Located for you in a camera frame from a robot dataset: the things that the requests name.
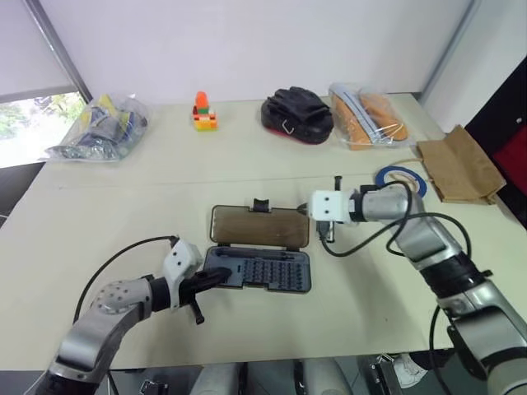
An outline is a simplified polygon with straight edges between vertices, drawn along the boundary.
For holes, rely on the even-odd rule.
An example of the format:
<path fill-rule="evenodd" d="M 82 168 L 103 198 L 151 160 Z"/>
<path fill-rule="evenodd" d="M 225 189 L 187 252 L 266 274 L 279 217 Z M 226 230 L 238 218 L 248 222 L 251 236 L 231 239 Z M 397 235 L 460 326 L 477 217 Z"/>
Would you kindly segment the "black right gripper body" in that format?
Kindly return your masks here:
<path fill-rule="evenodd" d="M 333 244 L 335 242 L 335 221 L 317 221 L 316 230 L 322 243 Z"/>

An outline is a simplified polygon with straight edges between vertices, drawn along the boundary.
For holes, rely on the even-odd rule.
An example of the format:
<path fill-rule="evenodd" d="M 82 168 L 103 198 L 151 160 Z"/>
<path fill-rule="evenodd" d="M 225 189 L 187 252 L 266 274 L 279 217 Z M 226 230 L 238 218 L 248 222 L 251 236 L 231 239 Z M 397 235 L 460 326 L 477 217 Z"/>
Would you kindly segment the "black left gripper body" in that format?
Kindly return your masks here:
<path fill-rule="evenodd" d="M 191 303 L 196 294 L 208 289 L 208 273 L 205 271 L 196 272 L 190 278 L 182 280 L 179 287 L 180 307 Z"/>

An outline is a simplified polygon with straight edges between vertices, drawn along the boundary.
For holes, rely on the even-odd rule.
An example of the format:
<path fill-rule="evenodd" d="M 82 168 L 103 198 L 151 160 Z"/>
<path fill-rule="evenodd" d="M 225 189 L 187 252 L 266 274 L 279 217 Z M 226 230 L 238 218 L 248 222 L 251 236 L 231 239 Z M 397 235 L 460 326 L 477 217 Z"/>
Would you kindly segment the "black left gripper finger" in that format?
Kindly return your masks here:
<path fill-rule="evenodd" d="M 193 296 L 189 302 L 189 306 L 192 309 L 192 312 L 194 314 L 195 323 L 197 325 L 203 324 L 205 321 L 205 318 L 203 316 L 202 310 L 200 309 L 198 302 L 196 298 Z"/>
<path fill-rule="evenodd" d="M 225 283 L 232 271 L 227 267 L 213 267 L 201 272 L 202 288 L 213 288 Z"/>

